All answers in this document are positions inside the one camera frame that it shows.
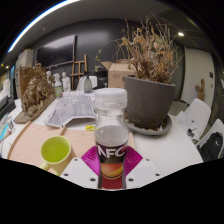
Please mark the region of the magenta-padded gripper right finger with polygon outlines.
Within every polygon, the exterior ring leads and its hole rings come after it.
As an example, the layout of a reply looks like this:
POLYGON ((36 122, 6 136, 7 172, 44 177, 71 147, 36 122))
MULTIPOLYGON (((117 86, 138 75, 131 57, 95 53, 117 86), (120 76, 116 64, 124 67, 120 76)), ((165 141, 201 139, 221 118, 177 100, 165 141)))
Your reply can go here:
POLYGON ((134 189, 143 187, 162 177, 161 172, 149 158, 143 158, 128 146, 123 161, 122 187, 134 189))

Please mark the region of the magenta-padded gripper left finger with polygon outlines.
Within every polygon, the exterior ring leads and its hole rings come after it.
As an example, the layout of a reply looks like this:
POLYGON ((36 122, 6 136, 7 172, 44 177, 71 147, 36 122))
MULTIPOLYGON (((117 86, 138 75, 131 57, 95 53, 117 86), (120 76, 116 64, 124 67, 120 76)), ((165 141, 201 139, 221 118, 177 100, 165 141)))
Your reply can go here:
POLYGON ((102 177, 96 147, 91 147, 81 157, 74 157, 61 177, 84 188, 100 189, 102 177))

